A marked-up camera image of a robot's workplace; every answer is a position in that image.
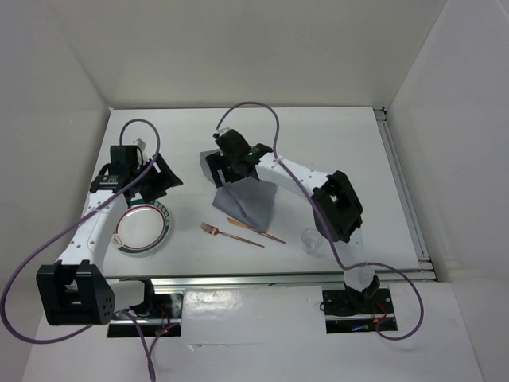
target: white table surface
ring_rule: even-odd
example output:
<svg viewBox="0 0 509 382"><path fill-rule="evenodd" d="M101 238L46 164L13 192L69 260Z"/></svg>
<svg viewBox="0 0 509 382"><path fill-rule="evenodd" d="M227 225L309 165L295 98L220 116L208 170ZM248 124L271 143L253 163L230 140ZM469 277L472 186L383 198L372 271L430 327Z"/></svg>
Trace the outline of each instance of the white table surface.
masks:
<svg viewBox="0 0 509 382"><path fill-rule="evenodd" d="M390 286L398 327L403 334L418 319L418 304L414 292L405 283ZM425 319L420 331L412 338L391 342L376 333L325 334L323 322L315 320L288 320L292 326L282 337L267 338L263 334L271 329L270 321L258 320L253 312L272 309L272 314L290 318L295 306L320 313L317 304L306 307L294 305L277 287L278 294L267 304L256 299L242 299L248 315L232 320L201 318L204 326L212 323L217 336L215 344L205 345L207 332L202 338L182 337L161 339L153 355L157 382L281 382L281 381L341 381L341 382L482 382L476 357L451 287L447 283L419 283L425 304ZM298 288L303 299L308 296ZM183 317L182 325L188 320ZM238 344L228 342L231 333L246 325L255 338L264 343ZM321 325L321 335L305 335ZM294 335L287 336L292 330ZM59 337L70 333L71 328L48 326L41 319L37 338ZM32 347L23 382L141 382L148 381L146 358L137 338L106 339L106 327L96 326L71 340L55 345Z"/></svg>
<svg viewBox="0 0 509 382"><path fill-rule="evenodd" d="M109 162L109 148L118 144L122 125L133 118L154 123L161 134L161 154L182 179L183 186L170 189L162 202L170 211L173 226L169 240L155 255L136 259L113 246L107 251L105 276L135 275L240 275L339 270L326 243L323 253L306 255L301 233L314 227L311 208L300 197L279 189L269 233L283 245L254 232L232 226L212 207L216 188L201 172L199 153L213 150L214 129L225 109L114 110L95 167ZM409 228L390 171L379 129L370 107L278 108L281 134L278 152L303 166L333 173L345 172L364 207L363 238L366 257L404 269L418 268ZM225 127L244 135L254 145L272 145L274 121L263 109L240 109L230 114ZM132 124L125 143L142 138L148 155L155 138L142 123ZM257 248L224 236L210 236L201 222L264 244Z"/></svg>

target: plate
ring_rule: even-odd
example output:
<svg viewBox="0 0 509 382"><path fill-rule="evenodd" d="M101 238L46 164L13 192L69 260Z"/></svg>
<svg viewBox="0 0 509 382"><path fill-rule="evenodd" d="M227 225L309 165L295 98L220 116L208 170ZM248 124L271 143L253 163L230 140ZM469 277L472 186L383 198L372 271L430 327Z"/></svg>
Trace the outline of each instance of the plate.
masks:
<svg viewBox="0 0 509 382"><path fill-rule="evenodd" d="M113 245L127 255L152 255L169 233L171 218L160 202L132 201L111 237Z"/></svg>

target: rose gold knife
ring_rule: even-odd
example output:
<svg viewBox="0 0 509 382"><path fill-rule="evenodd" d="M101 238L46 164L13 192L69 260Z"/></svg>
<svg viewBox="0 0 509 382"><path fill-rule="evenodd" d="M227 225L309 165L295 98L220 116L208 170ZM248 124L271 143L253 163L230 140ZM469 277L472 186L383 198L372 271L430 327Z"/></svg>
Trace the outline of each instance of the rose gold knife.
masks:
<svg viewBox="0 0 509 382"><path fill-rule="evenodd" d="M266 232L257 232L254 228L250 227L249 225L245 225L244 223L242 223L242 222L240 222L238 220L231 219L230 217L227 217L227 220L228 220L229 223L231 223L233 225L236 225L237 227L242 227L242 228L245 228L245 229L249 229L250 231L253 231L253 232L259 233L262 236L268 237L269 239L276 240L279 243L286 244L285 241L283 241L281 239L278 239L276 236L269 235Z"/></svg>

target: red wire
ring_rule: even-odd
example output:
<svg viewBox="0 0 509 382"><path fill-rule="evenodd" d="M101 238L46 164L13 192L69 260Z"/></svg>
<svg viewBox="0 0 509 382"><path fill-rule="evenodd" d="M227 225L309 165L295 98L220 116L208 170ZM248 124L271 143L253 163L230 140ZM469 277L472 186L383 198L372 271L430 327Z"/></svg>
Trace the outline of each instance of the red wire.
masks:
<svg viewBox="0 0 509 382"><path fill-rule="evenodd" d="M161 313L162 313L162 316L161 316L161 328L162 328L162 324L165 322L165 315L166 315L166 313L165 313L165 311L162 309L162 307L158 306L157 308L158 308L158 309L161 311Z"/></svg>
<svg viewBox="0 0 509 382"><path fill-rule="evenodd" d="M381 303L379 303L378 301L376 302L376 305L379 306L379 308L382 310L383 312L383 317L382 318L386 318L387 317L387 311L386 309L383 307L383 305Z"/></svg>

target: white wall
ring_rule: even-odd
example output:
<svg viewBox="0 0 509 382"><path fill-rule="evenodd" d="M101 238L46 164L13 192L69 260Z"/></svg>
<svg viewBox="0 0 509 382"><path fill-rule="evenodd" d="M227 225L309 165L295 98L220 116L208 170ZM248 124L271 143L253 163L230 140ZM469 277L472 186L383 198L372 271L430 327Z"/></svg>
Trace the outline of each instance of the white wall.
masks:
<svg viewBox="0 0 509 382"><path fill-rule="evenodd" d="M107 109L84 75L56 19L39 0L0 5L0 286L39 244L79 215ZM41 317L35 271L24 272L8 315L33 336ZM0 325L2 380L19 381L30 346Z"/></svg>
<svg viewBox="0 0 509 382"><path fill-rule="evenodd" d="M487 382L509 374L507 9L449 0L389 111L430 253L453 281Z"/></svg>
<svg viewBox="0 0 509 382"><path fill-rule="evenodd" d="M49 0L120 107L388 106L445 0Z"/></svg>

